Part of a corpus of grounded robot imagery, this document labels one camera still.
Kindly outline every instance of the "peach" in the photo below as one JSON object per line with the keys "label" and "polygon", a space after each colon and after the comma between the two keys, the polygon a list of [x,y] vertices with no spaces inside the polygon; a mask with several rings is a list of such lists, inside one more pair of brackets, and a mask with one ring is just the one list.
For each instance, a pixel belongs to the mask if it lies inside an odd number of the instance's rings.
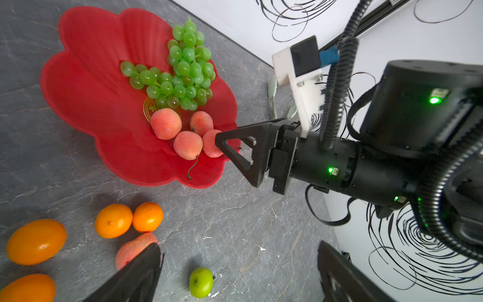
{"label": "peach", "polygon": [[211,116],[204,112],[198,111],[191,117],[189,121],[189,126],[191,129],[199,136],[203,137],[205,133],[210,130],[213,130],[213,119]]}
{"label": "peach", "polygon": [[133,241],[129,241],[123,245],[116,255],[117,270],[120,271],[151,243],[159,244],[156,236],[153,233],[144,233]]}
{"label": "peach", "polygon": [[214,144],[214,137],[220,130],[210,130],[205,135],[203,135],[203,151],[205,154],[211,158],[220,157],[223,152]]}
{"label": "peach", "polygon": [[164,108],[154,112],[151,117],[151,127],[153,127],[156,137],[162,140],[170,140],[181,131],[181,118],[171,108]]}
{"label": "peach", "polygon": [[203,139],[194,132],[183,131],[174,139],[173,147],[182,158],[194,160],[203,149]]}

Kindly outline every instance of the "green apple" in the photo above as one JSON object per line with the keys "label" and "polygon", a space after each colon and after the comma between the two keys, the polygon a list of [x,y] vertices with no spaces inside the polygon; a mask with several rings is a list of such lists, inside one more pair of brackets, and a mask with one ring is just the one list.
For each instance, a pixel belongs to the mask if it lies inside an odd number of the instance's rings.
{"label": "green apple", "polygon": [[208,296],[213,287],[213,274],[204,267],[195,269],[189,277],[189,292],[195,298]]}

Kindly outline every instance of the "orange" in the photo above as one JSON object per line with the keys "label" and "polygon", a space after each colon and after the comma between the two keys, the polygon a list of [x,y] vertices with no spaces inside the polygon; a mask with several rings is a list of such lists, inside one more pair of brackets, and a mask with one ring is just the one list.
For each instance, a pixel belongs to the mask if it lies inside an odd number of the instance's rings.
{"label": "orange", "polygon": [[132,211],[128,206],[114,203],[97,214],[94,227],[103,238],[116,238],[128,231],[132,223]]}
{"label": "orange", "polygon": [[32,221],[13,233],[7,256],[20,265],[34,265],[53,257],[67,239],[65,227],[52,219]]}
{"label": "orange", "polygon": [[147,233],[156,230],[163,221],[163,209],[154,202],[145,202],[134,211],[132,226],[139,233]]}
{"label": "orange", "polygon": [[53,302],[56,284],[47,275],[34,273],[17,279],[0,291],[0,302]]}

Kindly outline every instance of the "fruit stem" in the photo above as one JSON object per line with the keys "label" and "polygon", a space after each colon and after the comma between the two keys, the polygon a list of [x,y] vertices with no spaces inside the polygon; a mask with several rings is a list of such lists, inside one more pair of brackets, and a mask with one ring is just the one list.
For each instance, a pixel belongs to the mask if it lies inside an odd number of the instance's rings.
{"label": "fruit stem", "polygon": [[198,163],[198,155],[196,155],[196,162],[195,162],[195,164],[193,166],[191,166],[191,168],[189,168],[189,170],[188,170],[188,179],[191,179],[191,176],[189,176],[189,172],[191,171],[191,169],[193,169],[196,166],[197,163]]}

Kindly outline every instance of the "marble surface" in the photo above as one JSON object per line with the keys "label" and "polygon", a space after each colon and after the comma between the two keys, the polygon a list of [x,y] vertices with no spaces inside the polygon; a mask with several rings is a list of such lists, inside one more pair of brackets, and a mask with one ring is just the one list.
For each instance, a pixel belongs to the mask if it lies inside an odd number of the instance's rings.
{"label": "marble surface", "polygon": [[[139,234],[116,239],[94,229],[100,209],[120,202],[131,209],[159,203],[165,217],[154,232],[166,253],[155,301],[196,301],[187,281],[194,266],[217,276],[206,301],[322,301],[316,268],[320,240],[337,247],[332,228],[320,224],[303,200],[306,184],[293,180],[285,196],[270,178],[251,187],[231,162],[212,187],[196,190],[172,182],[162,187],[127,183],[102,163],[94,139],[60,120],[39,85],[43,64],[63,50],[57,24],[64,11],[91,5],[119,13],[147,9],[171,25],[188,14],[168,0],[0,1],[0,288],[30,273],[56,282],[56,302],[82,301],[115,274],[118,248]],[[219,75],[233,90],[238,125],[269,119],[267,84],[273,69],[198,20]],[[277,111],[293,101],[279,89]],[[327,208],[314,207],[328,219]],[[68,238],[52,259],[25,267],[6,257],[5,246],[20,226],[40,218],[64,224]]]}

